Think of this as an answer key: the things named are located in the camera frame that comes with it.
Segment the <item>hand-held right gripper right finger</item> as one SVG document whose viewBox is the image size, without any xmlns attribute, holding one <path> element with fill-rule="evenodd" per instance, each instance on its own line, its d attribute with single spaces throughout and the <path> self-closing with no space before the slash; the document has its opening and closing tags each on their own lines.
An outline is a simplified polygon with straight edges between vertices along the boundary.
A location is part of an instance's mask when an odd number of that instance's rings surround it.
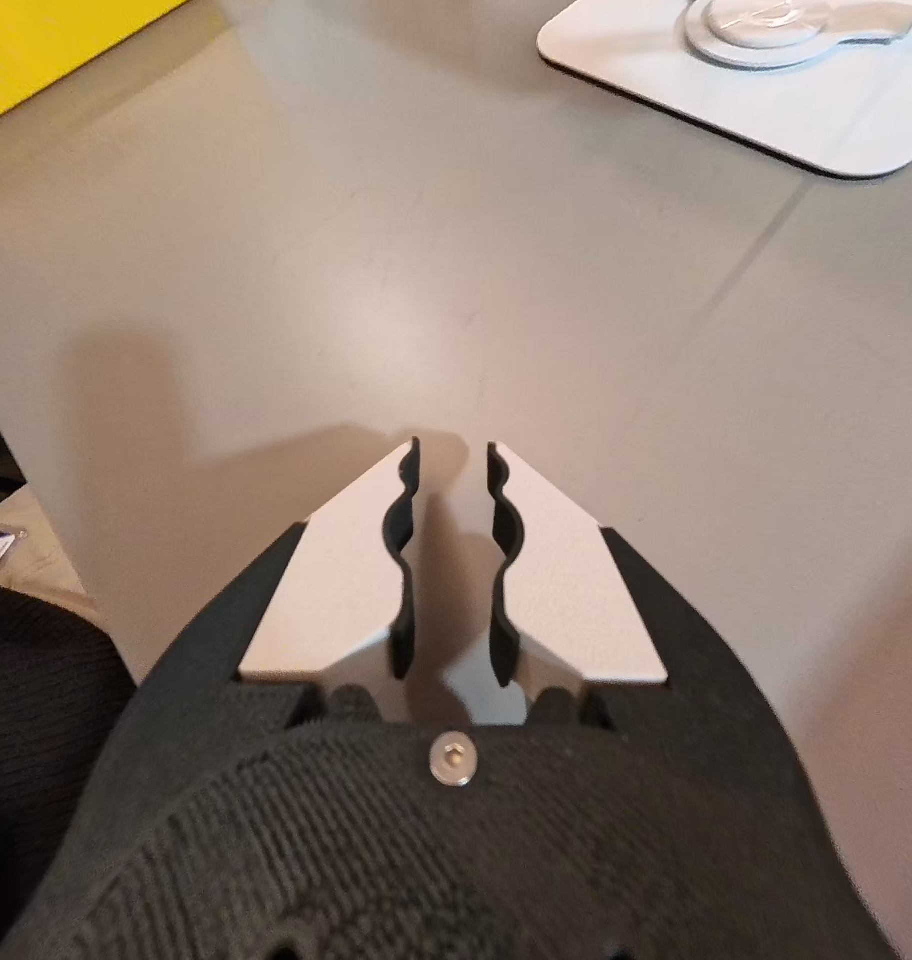
<svg viewBox="0 0 912 960">
<path fill-rule="evenodd" d="M 660 688 L 668 670 L 604 530 L 506 444 L 486 450 L 496 572 L 489 661 L 500 688 L 533 705 L 547 690 L 577 704 L 591 690 Z"/>
</svg>

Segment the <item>grey desk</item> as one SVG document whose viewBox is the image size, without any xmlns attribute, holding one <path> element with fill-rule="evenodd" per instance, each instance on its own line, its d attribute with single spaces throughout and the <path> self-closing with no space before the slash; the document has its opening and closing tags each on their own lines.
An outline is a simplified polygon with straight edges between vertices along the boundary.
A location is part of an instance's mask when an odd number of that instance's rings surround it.
<svg viewBox="0 0 912 960">
<path fill-rule="evenodd" d="M 138 681 L 422 446 L 414 718 L 485 678 L 486 445 L 732 646 L 912 958 L 912 165 L 548 66 L 565 2 L 193 2 L 0 118 L 0 429 Z"/>
</svg>

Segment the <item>person's black sweater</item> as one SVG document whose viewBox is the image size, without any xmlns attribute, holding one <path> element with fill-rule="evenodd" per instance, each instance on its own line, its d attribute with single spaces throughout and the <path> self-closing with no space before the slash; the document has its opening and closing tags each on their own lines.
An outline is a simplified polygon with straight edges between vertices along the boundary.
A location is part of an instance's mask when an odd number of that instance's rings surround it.
<svg viewBox="0 0 912 960">
<path fill-rule="evenodd" d="M 101 629 L 0 586 L 0 926 L 41 882 L 134 691 Z"/>
</svg>

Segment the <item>white document stand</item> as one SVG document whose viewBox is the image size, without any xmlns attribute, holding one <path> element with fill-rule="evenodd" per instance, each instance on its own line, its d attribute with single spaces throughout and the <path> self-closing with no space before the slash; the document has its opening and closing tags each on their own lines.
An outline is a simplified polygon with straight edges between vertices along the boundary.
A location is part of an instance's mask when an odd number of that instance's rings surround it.
<svg viewBox="0 0 912 960">
<path fill-rule="evenodd" d="M 538 54 L 823 174 L 912 163 L 912 2 L 574 2 Z"/>
</svg>

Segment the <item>yellow plastic bin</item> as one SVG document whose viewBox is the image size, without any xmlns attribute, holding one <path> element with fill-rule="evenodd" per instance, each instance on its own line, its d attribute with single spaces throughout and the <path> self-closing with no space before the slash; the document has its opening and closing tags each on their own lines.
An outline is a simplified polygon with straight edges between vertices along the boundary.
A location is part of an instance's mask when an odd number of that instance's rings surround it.
<svg viewBox="0 0 912 960">
<path fill-rule="evenodd" d="M 0 117 L 181 1 L 0 1 Z"/>
</svg>

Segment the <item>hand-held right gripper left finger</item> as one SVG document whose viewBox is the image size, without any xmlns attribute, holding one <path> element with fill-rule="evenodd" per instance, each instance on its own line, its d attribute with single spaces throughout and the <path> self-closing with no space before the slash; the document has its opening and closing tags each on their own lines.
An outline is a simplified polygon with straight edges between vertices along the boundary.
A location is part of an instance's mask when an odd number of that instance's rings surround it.
<svg viewBox="0 0 912 960">
<path fill-rule="evenodd" d="M 238 672 L 244 682 L 357 686 L 384 719 L 407 721 L 414 661 L 412 570 L 420 441 L 411 438 L 306 521 Z"/>
</svg>

